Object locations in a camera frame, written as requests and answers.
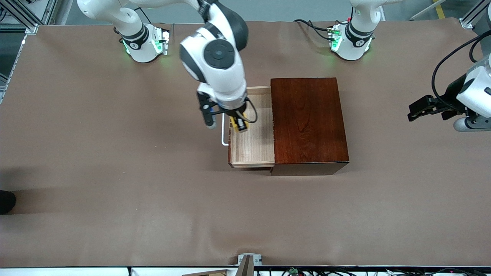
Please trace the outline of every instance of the black cylinder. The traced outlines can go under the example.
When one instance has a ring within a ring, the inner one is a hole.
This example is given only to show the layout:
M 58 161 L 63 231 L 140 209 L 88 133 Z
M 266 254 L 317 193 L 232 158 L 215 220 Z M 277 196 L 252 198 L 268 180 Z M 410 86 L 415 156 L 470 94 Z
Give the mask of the black cylinder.
M 10 212 L 15 206 L 15 201 L 13 192 L 0 190 L 0 215 Z

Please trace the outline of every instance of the floor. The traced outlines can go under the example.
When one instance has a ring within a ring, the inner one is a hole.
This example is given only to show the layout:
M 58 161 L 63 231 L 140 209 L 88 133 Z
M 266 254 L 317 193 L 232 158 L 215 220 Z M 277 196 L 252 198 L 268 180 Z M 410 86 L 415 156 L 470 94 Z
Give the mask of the floor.
M 448 0 L 442 4 L 445 17 L 462 17 L 477 0 Z M 292 21 L 298 18 L 312 21 L 333 21 L 345 19 L 350 14 L 347 0 L 221 0 L 221 2 L 237 11 L 246 21 Z M 84 16 L 77 6 L 76 0 L 59 0 L 55 22 L 66 25 L 107 24 L 97 22 Z M 432 3 L 431 0 L 405 0 L 401 3 L 384 6 L 388 21 L 409 20 L 409 18 Z M 145 13 L 154 23 L 200 23 L 201 18 L 188 5 L 175 4 L 160 9 L 145 9 Z M 419 17 L 418 20 L 438 19 L 436 10 Z M 486 20 L 481 20 L 475 32 L 480 34 L 489 30 Z M 8 76 L 19 49 L 23 36 L 21 34 L 0 33 L 0 73 Z M 491 37 L 483 40 L 484 54 L 491 53 Z

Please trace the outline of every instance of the wooden cabinet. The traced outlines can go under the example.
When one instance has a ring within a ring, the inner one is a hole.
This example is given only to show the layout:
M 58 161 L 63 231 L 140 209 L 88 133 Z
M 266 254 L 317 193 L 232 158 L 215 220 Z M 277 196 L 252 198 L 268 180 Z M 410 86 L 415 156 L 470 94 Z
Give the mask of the wooden cabinet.
M 247 92 L 259 119 L 245 133 L 230 129 L 232 167 L 331 175 L 349 162 L 336 78 L 271 79 Z M 252 108 L 246 116 L 254 118 Z

